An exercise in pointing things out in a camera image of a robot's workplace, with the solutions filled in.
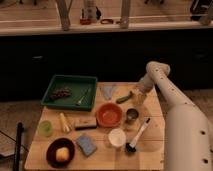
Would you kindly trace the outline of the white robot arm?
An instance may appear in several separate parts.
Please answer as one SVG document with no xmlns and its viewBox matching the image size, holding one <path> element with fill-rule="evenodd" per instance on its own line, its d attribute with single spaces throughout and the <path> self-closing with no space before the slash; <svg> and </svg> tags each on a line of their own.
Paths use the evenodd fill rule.
<svg viewBox="0 0 213 171">
<path fill-rule="evenodd" d="M 165 119 L 164 171 L 213 171 L 210 152 L 213 125 L 168 78 L 169 73 L 168 64 L 151 61 L 137 83 L 143 94 L 157 85 L 169 107 Z"/>
</svg>

